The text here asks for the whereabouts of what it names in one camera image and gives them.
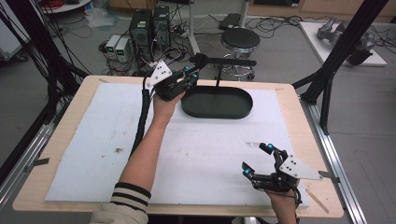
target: black oval tray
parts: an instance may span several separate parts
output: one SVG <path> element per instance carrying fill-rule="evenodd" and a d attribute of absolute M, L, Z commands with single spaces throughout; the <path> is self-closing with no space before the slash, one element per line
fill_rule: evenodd
<path fill-rule="evenodd" d="M 195 118 L 242 119 L 251 107 L 250 94 L 234 87 L 197 86 L 181 99 L 183 111 Z"/>

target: white board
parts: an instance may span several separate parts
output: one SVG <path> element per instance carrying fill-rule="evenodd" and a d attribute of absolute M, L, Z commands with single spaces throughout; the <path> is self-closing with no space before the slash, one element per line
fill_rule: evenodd
<path fill-rule="evenodd" d="M 289 154 L 293 149 L 276 93 L 246 91 L 254 106 L 244 119 L 196 119 L 177 105 L 163 139 L 150 203 L 270 205 L 242 175 L 242 161 L 257 174 L 269 175 L 274 157 L 261 151 L 259 143 L 272 143 Z M 141 85 L 101 84 L 46 200 L 108 202 L 132 148 L 140 108 Z M 152 108 L 146 128 L 151 120 Z M 299 189 L 302 206 L 308 206 L 304 185 Z"/>
<path fill-rule="evenodd" d="M 326 22 L 307 22 L 300 21 L 300 26 L 303 29 L 305 36 L 308 38 L 309 43 L 314 49 L 315 53 L 323 63 L 329 57 L 332 51 L 333 45 L 327 39 L 318 39 L 318 28 L 322 27 Z M 332 26 L 334 31 L 339 23 L 335 23 Z M 379 56 L 375 50 L 370 50 L 373 53 L 368 59 L 366 59 L 360 66 L 385 66 L 387 63 Z M 343 65 L 350 65 L 348 62 L 344 62 Z"/>

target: stool base with wheels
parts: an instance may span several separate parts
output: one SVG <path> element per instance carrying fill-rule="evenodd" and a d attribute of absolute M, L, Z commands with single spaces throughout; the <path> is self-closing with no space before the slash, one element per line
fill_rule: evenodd
<path fill-rule="evenodd" d="M 233 28 L 225 31 L 221 35 L 220 39 L 221 45 L 226 49 L 231 49 L 234 51 L 234 54 L 227 54 L 224 56 L 230 57 L 233 56 L 236 60 L 239 59 L 247 59 L 251 52 L 257 49 L 260 45 L 260 37 L 245 28 Z M 251 66 L 239 66 L 232 65 L 223 68 L 223 72 L 237 77 L 238 81 L 241 77 L 247 76 L 248 79 L 254 78 L 254 70 Z"/>

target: desktop computer tower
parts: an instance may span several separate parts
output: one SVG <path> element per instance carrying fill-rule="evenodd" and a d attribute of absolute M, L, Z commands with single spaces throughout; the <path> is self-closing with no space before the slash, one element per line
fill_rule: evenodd
<path fill-rule="evenodd" d="M 153 61 L 151 51 L 156 46 L 154 39 L 154 23 L 150 9 L 135 9 L 129 26 L 129 33 L 134 47 L 134 56 L 137 62 L 150 63 Z"/>
<path fill-rule="evenodd" d="M 161 50 L 169 49 L 171 47 L 169 6 L 156 6 L 154 8 L 153 20 L 157 46 Z"/>

